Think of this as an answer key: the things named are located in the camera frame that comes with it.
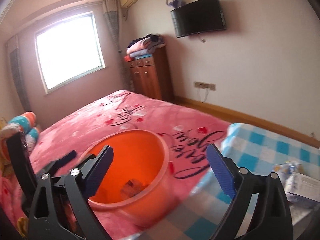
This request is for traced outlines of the white blue snack bag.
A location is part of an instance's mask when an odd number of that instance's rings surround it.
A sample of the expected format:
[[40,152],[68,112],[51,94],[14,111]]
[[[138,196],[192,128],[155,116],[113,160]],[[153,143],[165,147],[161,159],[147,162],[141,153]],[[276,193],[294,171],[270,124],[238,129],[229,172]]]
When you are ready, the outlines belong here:
[[284,187],[287,200],[306,209],[319,204],[319,180],[301,173],[292,174]]

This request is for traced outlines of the blue tissue pack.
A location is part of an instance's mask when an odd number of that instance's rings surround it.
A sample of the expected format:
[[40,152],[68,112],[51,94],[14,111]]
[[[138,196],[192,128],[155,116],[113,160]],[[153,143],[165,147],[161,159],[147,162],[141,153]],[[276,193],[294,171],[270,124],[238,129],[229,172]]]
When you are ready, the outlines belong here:
[[145,190],[148,186],[136,179],[128,180],[120,190],[120,196],[122,200],[127,200],[136,196]]

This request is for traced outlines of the colourful pillow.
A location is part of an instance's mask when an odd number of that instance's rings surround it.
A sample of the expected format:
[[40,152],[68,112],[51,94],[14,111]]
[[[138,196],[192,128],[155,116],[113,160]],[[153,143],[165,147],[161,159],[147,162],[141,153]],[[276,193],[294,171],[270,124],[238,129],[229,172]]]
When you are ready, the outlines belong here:
[[5,159],[9,160],[7,139],[18,132],[24,133],[28,153],[31,154],[40,134],[36,127],[35,113],[25,112],[22,115],[16,116],[1,129],[1,154]]

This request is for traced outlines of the crushed plastic bottle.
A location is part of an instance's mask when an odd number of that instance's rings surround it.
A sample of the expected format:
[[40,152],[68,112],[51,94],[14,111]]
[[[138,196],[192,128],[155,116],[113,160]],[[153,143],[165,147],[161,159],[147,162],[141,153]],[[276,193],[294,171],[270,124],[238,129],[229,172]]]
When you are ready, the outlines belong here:
[[282,183],[285,186],[287,179],[294,173],[304,173],[303,165],[297,161],[286,161],[283,164],[274,165],[272,172],[275,172]]

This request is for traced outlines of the blue checkered tablecloth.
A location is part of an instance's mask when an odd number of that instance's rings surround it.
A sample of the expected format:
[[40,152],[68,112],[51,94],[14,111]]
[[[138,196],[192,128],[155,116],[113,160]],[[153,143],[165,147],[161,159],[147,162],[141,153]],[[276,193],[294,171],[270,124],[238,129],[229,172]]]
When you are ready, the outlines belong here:
[[[251,173],[268,175],[275,165],[295,161],[307,176],[319,179],[319,148],[249,124],[232,124],[220,147],[225,157]],[[189,197],[153,227],[129,239],[209,239],[231,200],[211,169]]]

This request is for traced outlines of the orange plastic bucket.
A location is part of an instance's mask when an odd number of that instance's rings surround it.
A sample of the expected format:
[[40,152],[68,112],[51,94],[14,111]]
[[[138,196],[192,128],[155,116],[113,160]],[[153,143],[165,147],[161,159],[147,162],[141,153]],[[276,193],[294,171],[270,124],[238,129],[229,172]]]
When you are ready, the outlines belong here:
[[[114,212],[137,226],[152,226],[176,203],[167,144],[156,133],[134,129],[99,140],[84,155],[98,155],[106,145],[112,147],[114,158],[95,196],[89,198],[90,206],[95,211]],[[120,190],[130,179],[148,187],[122,200]]]

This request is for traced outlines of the pink bed blanket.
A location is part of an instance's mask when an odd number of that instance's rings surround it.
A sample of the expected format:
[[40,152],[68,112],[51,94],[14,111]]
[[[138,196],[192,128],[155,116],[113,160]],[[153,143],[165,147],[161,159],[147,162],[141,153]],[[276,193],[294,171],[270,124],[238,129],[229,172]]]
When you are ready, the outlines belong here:
[[119,90],[41,132],[30,161],[38,171],[73,150],[82,155],[109,135],[132,129],[151,131],[167,143],[174,172],[173,194],[182,201],[207,170],[206,147],[220,144],[228,125],[192,108]]

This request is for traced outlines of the bright window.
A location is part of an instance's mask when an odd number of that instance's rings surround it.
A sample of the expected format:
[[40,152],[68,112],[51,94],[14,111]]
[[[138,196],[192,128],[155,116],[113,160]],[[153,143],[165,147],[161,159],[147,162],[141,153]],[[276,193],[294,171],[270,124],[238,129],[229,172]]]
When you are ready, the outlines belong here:
[[35,48],[46,94],[106,67],[92,11],[39,30]]

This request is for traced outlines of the wooden cabinet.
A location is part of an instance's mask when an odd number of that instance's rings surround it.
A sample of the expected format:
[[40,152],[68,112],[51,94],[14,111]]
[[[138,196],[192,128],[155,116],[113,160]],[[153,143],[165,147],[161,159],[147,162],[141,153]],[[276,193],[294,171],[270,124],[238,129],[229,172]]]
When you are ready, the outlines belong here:
[[148,57],[127,63],[135,93],[171,102],[174,90],[165,47],[157,48]]

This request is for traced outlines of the folded blankets stack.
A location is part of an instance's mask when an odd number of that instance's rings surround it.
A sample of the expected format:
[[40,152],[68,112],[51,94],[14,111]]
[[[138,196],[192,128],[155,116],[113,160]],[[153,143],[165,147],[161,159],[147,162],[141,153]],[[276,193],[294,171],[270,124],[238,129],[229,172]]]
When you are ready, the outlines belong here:
[[124,60],[130,62],[136,57],[153,54],[156,49],[163,46],[165,46],[165,40],[162,35],[148,34],[129,43]]

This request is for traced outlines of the wall power outlet strip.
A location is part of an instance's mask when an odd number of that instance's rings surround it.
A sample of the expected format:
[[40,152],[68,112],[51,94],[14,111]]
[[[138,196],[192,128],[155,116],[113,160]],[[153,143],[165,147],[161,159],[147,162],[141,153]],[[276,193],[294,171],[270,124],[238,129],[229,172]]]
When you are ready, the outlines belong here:
[[194,82],[194,87],[199,89],[209,89],[212,91],[216,90],[216,85],[213,83],[204,83],[204,82]]

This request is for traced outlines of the wall mounted television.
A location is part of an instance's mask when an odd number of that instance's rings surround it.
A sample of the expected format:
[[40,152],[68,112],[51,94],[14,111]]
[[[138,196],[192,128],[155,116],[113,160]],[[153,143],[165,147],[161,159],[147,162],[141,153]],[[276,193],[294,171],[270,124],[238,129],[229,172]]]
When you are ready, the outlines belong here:
[[220,0],[198,0],[171,11],[177,38],[226,30]]

